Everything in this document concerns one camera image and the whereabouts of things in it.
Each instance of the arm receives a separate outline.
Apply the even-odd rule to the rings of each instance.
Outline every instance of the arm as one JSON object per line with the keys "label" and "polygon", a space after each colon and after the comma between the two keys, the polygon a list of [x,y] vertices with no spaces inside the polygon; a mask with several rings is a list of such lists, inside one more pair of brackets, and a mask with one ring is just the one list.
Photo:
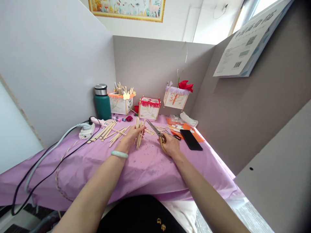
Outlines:
{"label": "arm", "polygon": [[179,148],[179,141],[163,133],[164,149],[173,158],[190,193],[213,232],[249,232],[226,201],[187,160]]}
{"label": "arm", "polygon": [[[144,129],[144,126],[139,129],[136,129],[135,126],[131,127],[115,150],[128,154],[138,132]],[[119,180],[125,160],[113,155],[106,159],[80,191],[53,233],[97,231],[107,203]]]}

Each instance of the red fringe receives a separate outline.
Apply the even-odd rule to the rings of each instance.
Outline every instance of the red fringe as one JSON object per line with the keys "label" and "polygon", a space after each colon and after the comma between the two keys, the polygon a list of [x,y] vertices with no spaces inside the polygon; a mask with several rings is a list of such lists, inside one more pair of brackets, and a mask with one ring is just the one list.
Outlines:
{"label": "red fringe", "polygon": [[153,102],[148,102],[148,101],[141,101],[142,106],[144,107],[153,107],[153,108],[160,108],[161,104],[160,104],[160,100],[158,100],[159,103],[153,103]]}

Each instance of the red paper flower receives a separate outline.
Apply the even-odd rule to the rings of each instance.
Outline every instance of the red paper flower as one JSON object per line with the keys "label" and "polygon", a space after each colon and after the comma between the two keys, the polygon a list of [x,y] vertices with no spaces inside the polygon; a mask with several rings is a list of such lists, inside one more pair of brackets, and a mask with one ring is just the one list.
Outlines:
{"label": "red paper flower", "polygon": [[191,93],[193,92],[193,84],[188,84],[187,85],[187,82],[188,82],[188,80],[184,80],[184,81],[181,81],[180,83],[179,83],[179,88],[180,89],[183,89],[183,90],[188,90],[188,91],[191,91]]}
{"label": "red paper flower", "polygon": [[128,117],[126,118],[126,120],[127,120],[127,121],[132,121],[133,118],[132,118],[131,116],[128,116]]}

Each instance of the thermos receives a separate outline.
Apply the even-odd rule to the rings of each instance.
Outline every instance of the thermos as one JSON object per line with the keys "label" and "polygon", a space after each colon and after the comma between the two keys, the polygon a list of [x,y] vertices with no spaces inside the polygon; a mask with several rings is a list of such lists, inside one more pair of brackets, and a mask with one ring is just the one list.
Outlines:
{"label": "thermos", "polygon": [[95,105],[98,118],[100,120],[111,119],[110,99],[107,92],[106,84],[97,84],[95,86]]}

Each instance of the hand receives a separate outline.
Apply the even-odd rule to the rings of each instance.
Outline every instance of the hand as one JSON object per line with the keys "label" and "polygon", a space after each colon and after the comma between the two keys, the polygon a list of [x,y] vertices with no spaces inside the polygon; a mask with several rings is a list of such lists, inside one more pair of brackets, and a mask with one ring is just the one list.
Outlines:
{"label": "hand", "polygon": [[135,143],[135,138],[138,136],[138,133],[143,131],[144,135],[146,128],[146,126],[142,126],[136,129],[136,126],[132,126],[126,136],[121,139],[121,142],[117,145],[115,150],[128,154],[131,145]]}
{"label": "hand", "polygon": [[165,132],[163,132],[163,136],[166,138],[166,143],[163,143],[162,145],[168,155],[174,158],[175,156],[181,154],[179,141]]}
{"label": "hand", "polygon": [[136,129],[136,126],[132,126],[126,136],[122,139],[122,141],[126,141],[130,146],[135,143],[135,138],[138,136],[138,133],[143,131],[143,135],[145,134],[146,126],[142,126]]}

